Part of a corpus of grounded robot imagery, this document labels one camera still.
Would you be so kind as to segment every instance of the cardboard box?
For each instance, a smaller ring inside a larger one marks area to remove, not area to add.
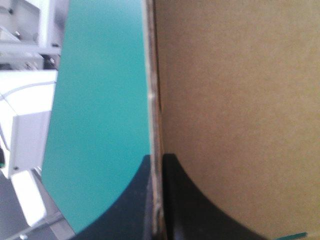
[[[155,1],[163,152],[269,239],[320,231],[319,10],[317,0]]]

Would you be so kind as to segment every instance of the metal frame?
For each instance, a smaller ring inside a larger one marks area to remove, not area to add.
[[[39,9],[39,35],[38,44],[27,44],[27,43],[4,43],[0,44],[0,52],[11,52],[11,53],[39,53],[39,54],[54,54],[60,55],[60,47],[52,47],[52,35],[54,30],[55,22],[55,6],[56,0],[20,0],[27,2]]]

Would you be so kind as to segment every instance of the black curved object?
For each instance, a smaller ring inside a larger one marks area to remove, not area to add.
[[[264,240],[213,205],[174,154],[163,156],[163,195],[168,240]]]
[[[117,201],[72,240],[150,240],[152,201],[150,156],[147,155]]]

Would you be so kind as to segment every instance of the green board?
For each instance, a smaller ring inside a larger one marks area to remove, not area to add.
[[[75,232],[149,151],[140,0],[71,0],[42,179]]]

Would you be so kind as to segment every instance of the white plastic casing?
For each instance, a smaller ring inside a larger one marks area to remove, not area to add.
[[[57,71],[1,71],[0,126],[6,178],[42,168]]]

